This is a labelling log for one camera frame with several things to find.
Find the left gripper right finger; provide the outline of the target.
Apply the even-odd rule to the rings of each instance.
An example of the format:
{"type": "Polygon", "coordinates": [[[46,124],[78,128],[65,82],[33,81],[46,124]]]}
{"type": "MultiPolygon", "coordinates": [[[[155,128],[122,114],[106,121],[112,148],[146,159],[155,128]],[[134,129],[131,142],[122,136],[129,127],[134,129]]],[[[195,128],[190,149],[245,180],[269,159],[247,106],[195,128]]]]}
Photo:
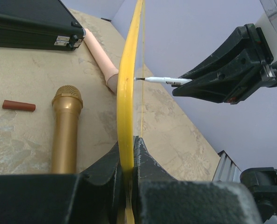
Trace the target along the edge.
{"type": "Polygon", "coordinates": [[[179,181],[135,138],[132,208],[137,224],[260,224],[256,203],[233,182],[179,181]]]}

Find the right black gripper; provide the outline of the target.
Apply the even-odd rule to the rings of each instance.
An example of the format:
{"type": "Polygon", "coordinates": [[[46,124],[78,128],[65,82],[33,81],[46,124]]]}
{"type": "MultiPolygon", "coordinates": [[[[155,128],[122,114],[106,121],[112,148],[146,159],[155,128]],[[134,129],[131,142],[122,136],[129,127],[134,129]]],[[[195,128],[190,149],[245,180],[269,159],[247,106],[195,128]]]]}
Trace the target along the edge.
{"type": "Polygon", "coordinates": [[[182,86],[173,84],[172,95],[236,105],[261,87],[277,87],[277,61],[269,65],[272,60],[273,55],[260,27],[252,23],[236,27],[210,56],[180,76],[194,80],[182,86]],[[258,77],[199,78],[230,64],[244,50],[254,50],[254,61],[260,64],[258,77]]]}

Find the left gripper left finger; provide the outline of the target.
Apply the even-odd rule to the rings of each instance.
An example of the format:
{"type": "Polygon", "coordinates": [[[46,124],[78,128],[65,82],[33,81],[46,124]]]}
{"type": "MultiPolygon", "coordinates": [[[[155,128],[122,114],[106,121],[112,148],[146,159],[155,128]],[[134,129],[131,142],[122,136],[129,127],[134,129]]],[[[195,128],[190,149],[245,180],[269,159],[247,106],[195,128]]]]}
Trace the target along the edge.
{"type": "Polygon", "coordinates": [[[0,175],[0,224],[122,224],[119,147],[79,174],[0,175]]]}

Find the red white marker pen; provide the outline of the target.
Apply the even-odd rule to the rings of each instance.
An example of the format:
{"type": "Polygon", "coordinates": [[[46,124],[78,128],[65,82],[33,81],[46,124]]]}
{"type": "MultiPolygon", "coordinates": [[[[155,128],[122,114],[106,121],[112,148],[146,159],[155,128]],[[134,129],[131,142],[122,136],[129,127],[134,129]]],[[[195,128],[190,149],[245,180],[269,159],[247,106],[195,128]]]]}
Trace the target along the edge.
{"type": "Polygon", "coordinates": [[[135,81],[141,80],[150,83],[170,84],[176,86],[182,86],[192,81],[192,79],[186,78],[173,78],[173,77],[135,77],[135,81]]]}

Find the yellow framed whiteboard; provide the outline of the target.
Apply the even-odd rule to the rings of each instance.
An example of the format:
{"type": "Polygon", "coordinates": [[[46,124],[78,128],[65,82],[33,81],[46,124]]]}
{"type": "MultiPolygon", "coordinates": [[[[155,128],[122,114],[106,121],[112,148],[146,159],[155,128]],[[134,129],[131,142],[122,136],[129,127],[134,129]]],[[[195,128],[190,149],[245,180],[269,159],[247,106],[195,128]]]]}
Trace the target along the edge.
{"type": "Polygon", "coordinates": [[[125,188],[125,215],[128,224],[134,224],[132,185],[134,171],[133,92],[137,44],[145,1],[138,0],[130,23],[121,56],[117,85],[117,134],[120,164],[125,188]]]}

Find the red marker cap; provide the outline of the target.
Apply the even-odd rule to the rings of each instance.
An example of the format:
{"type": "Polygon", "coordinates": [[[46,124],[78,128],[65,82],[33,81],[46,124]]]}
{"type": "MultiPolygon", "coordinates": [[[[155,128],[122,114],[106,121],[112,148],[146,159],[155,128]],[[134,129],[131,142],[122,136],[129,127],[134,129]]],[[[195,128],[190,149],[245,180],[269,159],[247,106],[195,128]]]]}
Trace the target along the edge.
{"type": "Polygon", "coordinates": [[[9,110],[20,110],[20,111],[29,111],[34,112],[36,110],[35,104],[11,101],[11,100],[4,100],[2,104],[3,109],[9,110]]]}

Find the gold microphone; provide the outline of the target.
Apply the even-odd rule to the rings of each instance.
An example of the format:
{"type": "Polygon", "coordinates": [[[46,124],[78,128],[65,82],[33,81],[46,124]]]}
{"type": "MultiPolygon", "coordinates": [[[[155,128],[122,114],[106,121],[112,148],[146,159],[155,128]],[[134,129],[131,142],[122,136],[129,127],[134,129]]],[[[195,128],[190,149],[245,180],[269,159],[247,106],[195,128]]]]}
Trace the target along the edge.
{"type": "Polygon", "coordinates": [[[72,174],[77,165],[78,120],[83,109],[80,91],[61,86],[52,100],[55,129],[51,154],[51,173],[72,174]]]}

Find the pink microphone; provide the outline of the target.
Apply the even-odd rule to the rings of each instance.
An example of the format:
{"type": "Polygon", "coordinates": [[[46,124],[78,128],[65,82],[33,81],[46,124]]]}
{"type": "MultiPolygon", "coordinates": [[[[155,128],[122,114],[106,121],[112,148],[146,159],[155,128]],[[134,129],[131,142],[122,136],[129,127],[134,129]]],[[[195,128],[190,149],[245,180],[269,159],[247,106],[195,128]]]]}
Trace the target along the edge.
{"type": "Polygon", "coordinates": [[[117,94],[118,85],[118,74],[119,70],[112,63],[111,59],[108,57],[107,53],[103,50],[100,43],[97,41],[92,32],[85,28],[85,38],[84,42],[92,54],[94,60],[99,66],[103,73],[107,87],[114,93],[117,94]]]}

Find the black hard case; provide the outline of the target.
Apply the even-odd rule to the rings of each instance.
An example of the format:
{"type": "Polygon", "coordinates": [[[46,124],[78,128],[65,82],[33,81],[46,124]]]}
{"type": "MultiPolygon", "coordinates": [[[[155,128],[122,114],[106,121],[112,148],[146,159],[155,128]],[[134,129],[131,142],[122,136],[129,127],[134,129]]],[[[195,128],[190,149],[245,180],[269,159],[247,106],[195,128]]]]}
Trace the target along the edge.
{"type": "Polygon", "coordinates": [[[74,51],[85,36],[60,0],[0,0],[0,47],[74,51]]]}

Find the aluminium frame rails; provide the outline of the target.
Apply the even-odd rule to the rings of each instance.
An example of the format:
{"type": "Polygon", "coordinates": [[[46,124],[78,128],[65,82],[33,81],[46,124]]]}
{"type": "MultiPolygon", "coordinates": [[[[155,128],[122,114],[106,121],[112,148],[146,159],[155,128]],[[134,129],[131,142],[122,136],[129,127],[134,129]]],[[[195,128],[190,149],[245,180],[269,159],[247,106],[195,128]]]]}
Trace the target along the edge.
{"type": "Polygon", "coordinates": [[[213,176],[216,182],[240,182],[241,170],[225,151],[218,153],[220,160],[213,176]]]}

